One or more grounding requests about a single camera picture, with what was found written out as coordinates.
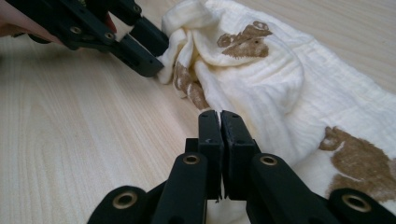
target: light wood surface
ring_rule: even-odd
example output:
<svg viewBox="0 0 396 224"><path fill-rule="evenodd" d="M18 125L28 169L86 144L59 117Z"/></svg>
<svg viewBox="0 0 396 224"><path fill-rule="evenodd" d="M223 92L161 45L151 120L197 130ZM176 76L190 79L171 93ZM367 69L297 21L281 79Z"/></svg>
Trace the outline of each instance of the light wood surface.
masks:
<svg viewBox="0 0 396 224"><path fill-rule="evenodd" d="M155 24L177 0L136 1ZM396 1L240 0L396 92ZM169 175L199 112L108 54L0 38L0 223L85 223L111 190Z"/></svg>

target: tabletop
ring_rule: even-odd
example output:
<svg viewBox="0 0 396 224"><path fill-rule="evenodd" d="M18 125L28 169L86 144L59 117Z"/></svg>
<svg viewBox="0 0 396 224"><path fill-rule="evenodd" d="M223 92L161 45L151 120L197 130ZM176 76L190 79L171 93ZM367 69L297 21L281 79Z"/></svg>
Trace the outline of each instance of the tabletop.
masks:
<svg viewBox="0 0 396 224"><path fill-rule="evenodd" d="M177 0L136 0L157 26ZM396 2L239 0L396 93ZM111 190L169 175L199 111L92 49L0 38L0 223L85 223Z"/></svg>

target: brown patch on cloth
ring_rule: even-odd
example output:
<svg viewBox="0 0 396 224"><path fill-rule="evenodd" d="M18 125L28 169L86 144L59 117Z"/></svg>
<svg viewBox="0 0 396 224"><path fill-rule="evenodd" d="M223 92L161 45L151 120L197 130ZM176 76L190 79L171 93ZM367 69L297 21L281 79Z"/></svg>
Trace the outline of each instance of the brown patch on cloth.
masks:
<svg viewBox="0 0 396 224"><path fill-rule="evenodd" d="M338 128L327 127L319 149L335 151L332 164L341 173L332 179L327 194L335 189L362 191L379 202L396 199L396 160L366 140Z"/></svg>
<svg viewBox="0 0 396 224"><path fill-rule="evenodd" d="M184 92L200 111L210 108L202 87L192 80L189 69L180 62L175 65L174 86L178 91Z"/></svg>
<svg viewBox="0 0 396 224"><path fill-rule="evenodd" d="M238 35L224 34L218 40L219 48L227 48L222 53L234 58L268 56L268 46L264 37L271 35L268 25L264 22L254 21Z"/></svg>

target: blanket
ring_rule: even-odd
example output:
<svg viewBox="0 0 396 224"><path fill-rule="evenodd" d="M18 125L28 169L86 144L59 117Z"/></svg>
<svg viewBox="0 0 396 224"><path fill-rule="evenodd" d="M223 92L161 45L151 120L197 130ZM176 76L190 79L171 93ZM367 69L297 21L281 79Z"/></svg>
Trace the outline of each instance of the blanket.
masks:
<svg viewBox="0 0 396 224"><path fill-rule="evenodd" d="M239 114L316 194L358 189L396 214L395 95L312 35L234 1L182 1L163 31L158 78L176 94ZM243 205L222 204L209 205L209 222L248 223Z"/></svg>

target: crumpled cloth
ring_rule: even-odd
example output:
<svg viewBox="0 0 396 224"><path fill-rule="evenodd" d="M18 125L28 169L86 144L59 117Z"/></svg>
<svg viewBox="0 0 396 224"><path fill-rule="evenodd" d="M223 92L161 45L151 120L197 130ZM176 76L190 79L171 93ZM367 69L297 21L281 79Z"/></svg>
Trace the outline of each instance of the crumpled cloth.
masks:
<svg viewBox="0 0 396 224"><path fill-rule="evenodd" d="M285 160L318 195L359 185L376 169L388 181L378 200L396 213L395 95L313 36L234 1L182 1L163 16L163 31L170 46L160 57L162 83L201 111L240 115L261 151ZM379 185L370 196L384 191L383 179L369 181ZM213 209L213 223L248 223L244 208Z"/></svg>

